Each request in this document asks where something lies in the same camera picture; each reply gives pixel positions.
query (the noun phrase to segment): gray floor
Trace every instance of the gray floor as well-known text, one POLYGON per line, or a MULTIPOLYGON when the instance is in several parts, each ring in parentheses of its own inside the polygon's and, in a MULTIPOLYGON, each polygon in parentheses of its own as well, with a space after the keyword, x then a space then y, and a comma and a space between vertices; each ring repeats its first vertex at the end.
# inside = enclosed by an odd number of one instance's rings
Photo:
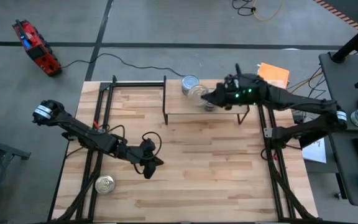
MULTIPOLYGON (((11 24, 28 19, 50 42, 94 42, 107 0, 0 1, 0 41, 15 41, 11 24)), ((260 1, 260 16, 268 16, 277 1, 260 1)), ((115 0, 104 42, 164 42, 214 44, 342 45, 357 31, 312 0, 286 0, 270 22, 238 16, 229 0, 115 0)), ((62 64, 89 60, 92 48, 55 47, 62 64)), ((289 69, 290 81, 308 78, 318 68, 320 50, 228 49, 119 49, 103 48, 139 66, 172 67, 199 78, 221 78, 234 72, 255 72, 257 64, 289 69)), ((32 152, 28 161, 14 159, 0 192, 0 220, 8 223, 45 221, 55 191, 67 142, 58 128, 32 124, 32 112, 41 100, 61 101, 75 114, 88 65, 76 63, 58 77, 43 74, 21 47, 0 47, 0 141, 32 152)), ((98 59, 93 81, 161 80, 178 78, 168 71, 137 70, 115 58, 98 59)), ((308 87, 297 91, 309 93, 308 87)), ((332 197, 337 183, 332 175, 310 174, 320 217, 358 222, 358 207, 332 197)))

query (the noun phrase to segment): hazard stripe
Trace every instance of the hazard stripe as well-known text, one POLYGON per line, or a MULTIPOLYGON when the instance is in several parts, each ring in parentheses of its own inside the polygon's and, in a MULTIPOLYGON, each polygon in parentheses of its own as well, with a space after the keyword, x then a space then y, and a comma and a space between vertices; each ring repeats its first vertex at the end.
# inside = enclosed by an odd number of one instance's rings
POLYGON ((336 10, 335 8, 333 8, 332 6, 330 6, 329 4, 324 2, 323 0, 314 0, 314 1, 317 4, 319 4, 320 6, 323 6, 325 9, 327 9, 329 12, 331 12, 335 16, 338 16, 340 19, 342 19, 344 22, 346 22, 350 26, 358 29, 358 23, 354 22, 351 18, 347 17, 345 14, 339 12, 338 10, 336 10))

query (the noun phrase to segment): gray desk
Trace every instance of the gray desk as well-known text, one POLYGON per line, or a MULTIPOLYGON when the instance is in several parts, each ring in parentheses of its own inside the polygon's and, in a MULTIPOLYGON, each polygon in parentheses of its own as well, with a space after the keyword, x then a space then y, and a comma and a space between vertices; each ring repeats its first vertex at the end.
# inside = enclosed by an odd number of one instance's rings
POLYGON ((358 138, 358 131, 346 131, 331 135, 339 175, 341 175, 346 196, 352 205, 358 205, 358 155, 352 143, 352 139, 355 138, 358 138))
POLYGON ((343 187, 352 205, 358 205, 358 155, 352 140, 358 138, 358 127, 350 121, 350 114, 358 109, 358 55, 349 55, 345 62, 336 64, 328 54, 319 56, 331 98, 346 111, 347 131, 330 135, 331 146, 339 170, 339 187, 343 187))
POLYGON ((329 142, 328 137, 324 138, 324 143, 326 146, 327 163, 323 164, 321 162, 313 162, 313 161, 305 160, 306 170, 312 173, 337 174, 339 171, 336 165, 333 149, 331 147, 331 143, 329 142))
POLYGON ((328 54, 319 56, 331 98, 336 100, 347 114, 347 130, 358 131, 350 121, 350 115, 358 109, 358 55, 348 55, 343 63, 333 62, 328 54))

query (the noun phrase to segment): wooden tabletop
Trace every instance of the wooden tabletop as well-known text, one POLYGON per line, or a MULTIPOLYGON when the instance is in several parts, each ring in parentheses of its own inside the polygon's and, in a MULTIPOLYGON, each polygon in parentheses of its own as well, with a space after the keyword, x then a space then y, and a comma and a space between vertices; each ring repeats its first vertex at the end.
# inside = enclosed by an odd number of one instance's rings
MULTIPOLYGON (((88 125, 92 125, 98 89, 99 82, 83 86, 76 118, 88 125)), ((128 162, 104 156, 101 175, 113 177, 116 188, 98 195, 95 222, 277 221, 269 169, 259 155, 264 141, 256 107, 251 106, 242 125, 235 115, 194 114, 172 116, 166 126, 162 88, 115 88, 113 96, 110 126, 126 127, 128 145, 139 145, 147 131, 158 132, 163 141, 158 156, 165 164, 146 180, 128 162)), ((276 112, 275 117, 278 126, 293 125, 290 110, 276 112)), ((150 138, 158 147, 158 139, 150 138)), ((297 141, 289 144, 299 146, 297 141)), ((78 146, 70 143, 68 152, 78 146)), ((283 153, 292 191, 317 215, 301 151, 286 148, 283 153)), ((79 192, 85 159, 85 149, 66 159, 54 218, 79 192)), ((283 209, 288 215, 285 203, 283 209)))
MULTIPOLYGON (((216 88, 218 82, 223 80, 200 80, 200 85, 207 88, 216 88)), ((246 106, 233 106, 231 110, 216 107, 214 111, 205 111, 201 106, 195 106, 191 99, 181 91, 181 80, 167 80, 165 89, 166 114, 244 114, 246 106)))

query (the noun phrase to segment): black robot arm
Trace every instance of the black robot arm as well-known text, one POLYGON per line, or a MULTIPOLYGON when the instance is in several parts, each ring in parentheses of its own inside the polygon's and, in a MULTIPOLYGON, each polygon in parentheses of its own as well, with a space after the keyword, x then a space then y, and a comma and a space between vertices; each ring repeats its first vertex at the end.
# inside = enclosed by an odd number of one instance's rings
POLYGON ((92 129, 88 125, 75 119, 64 110, 64 106, 54 100, 44 100, 33 112, 34 123, 38 125, 59 126, 70 135, 76 136, 81 146, 90 150, 101 151, 109 156, 129 161, 131 164, 144 166, 143 175, 146 179, 151 178, 156 167, 163 164, 156 155, 154 142, 144 134, 140 146, 127 146, 127 140, 116 134, 109 134, 104 129, 92 129))
POLYGON ((217 83, 212 93, 202 99, 230 110, 233 105, 264 105, 273 110, 294 109, 320 114, 312 121, 289 128, 277 127, 264 129, 264 135, 272 138, 273 144, 284 148, 294 136, 308 134, 306 145, 325 135, 347 128, 346 113, 335 100, 316 100, 293 95, 286 90, 268 84, 262 77, 242 74, 236 64, 236 75, 228 75, 224 83, 217 83))

